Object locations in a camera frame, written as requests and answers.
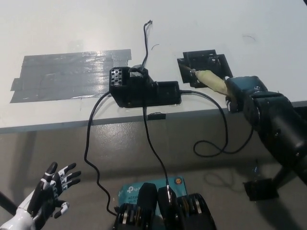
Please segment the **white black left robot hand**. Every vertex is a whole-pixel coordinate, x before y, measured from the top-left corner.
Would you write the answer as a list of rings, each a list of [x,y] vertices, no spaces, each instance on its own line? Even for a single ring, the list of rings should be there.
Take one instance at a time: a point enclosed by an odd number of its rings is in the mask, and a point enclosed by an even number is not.
[[[37,184],[27,212],[34,220],[36,230],[40,230],[50,217],[55,219],[64,215],[69,209],[67,201],[59,200],[59,196],[71,186],[78,184],[81,171],[70,173],[76,167],[72,163],[57,171],[58,164],[51,163]]]

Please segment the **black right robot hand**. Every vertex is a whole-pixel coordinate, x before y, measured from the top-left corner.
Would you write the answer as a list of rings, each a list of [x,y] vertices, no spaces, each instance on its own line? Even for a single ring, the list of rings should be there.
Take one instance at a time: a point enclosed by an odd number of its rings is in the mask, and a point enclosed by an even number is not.
[[[241,112],[246,97],[256,92],[267,92],[268,89],[257,76],[225,78],[228,95],[226,105],[231,113]]]

